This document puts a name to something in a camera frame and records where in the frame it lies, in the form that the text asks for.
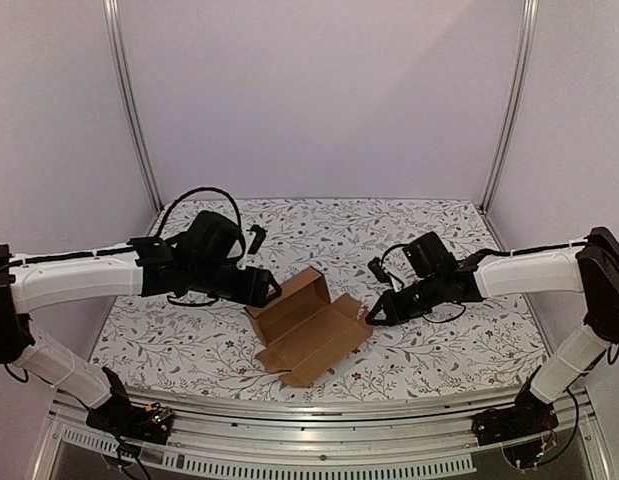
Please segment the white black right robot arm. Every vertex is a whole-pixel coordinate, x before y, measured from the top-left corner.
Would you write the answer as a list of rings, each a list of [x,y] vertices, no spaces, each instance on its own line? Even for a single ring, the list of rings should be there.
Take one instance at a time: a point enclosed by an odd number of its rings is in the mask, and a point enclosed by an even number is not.
[[[526,382],[506,427],[526,436],[549,406],[611,345],[619,345],[619,243],[605,227],[581,239],[509,252],[482,249],[458,260],[434,232],[401,245],[417,280],[384,291],[366,315],[372,326],[395,326],[445,303],[477,303],[508,294],[582,293],[587,312],[558,350]]]

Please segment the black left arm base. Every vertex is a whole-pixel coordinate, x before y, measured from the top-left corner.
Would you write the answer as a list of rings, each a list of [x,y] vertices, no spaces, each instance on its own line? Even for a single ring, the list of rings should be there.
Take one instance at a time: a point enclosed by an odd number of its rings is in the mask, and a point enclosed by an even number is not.
[[[113,436],[165,445],[174,420],[175,411],[159,402],[135,406],[128,400],[110,399],[89,409],[86,425]]]

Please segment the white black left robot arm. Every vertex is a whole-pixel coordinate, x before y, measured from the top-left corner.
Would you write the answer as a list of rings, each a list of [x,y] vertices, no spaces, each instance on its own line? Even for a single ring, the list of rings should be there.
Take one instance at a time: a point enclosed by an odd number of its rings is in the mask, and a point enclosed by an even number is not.
[[[87,363],[30,324],[33,311],[79,300],[165,295],[177,303],[189,292],[214,303],[262,308],[282,289],[273,274],[246,265],[266,232],[214,212],[200,212],[183,232],[132,238],[101,250],[47,256],[14,255],[0,245],[0,365],[13,365],[97,410],[117,434],[137,426],[137,412],[110,369]]]

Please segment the brown cardboard box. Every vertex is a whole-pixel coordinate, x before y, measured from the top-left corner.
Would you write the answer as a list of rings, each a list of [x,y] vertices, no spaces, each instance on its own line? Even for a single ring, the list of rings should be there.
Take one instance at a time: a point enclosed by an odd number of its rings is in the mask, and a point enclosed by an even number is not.
[[[373,333],[367,309],[350,294],[333,300],[322,272],[308,267],[281,285],[282,295],[246,315],[264,349],[256,354],[288,387],[309,388]]]

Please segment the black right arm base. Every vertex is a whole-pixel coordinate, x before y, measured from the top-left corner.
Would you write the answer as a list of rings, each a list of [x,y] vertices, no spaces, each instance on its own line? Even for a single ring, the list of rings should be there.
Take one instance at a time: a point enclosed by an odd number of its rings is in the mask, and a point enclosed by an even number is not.
[[[472,417],[471,431],[480,446],[552,430],[559,425],[553,406],[490,408]]]

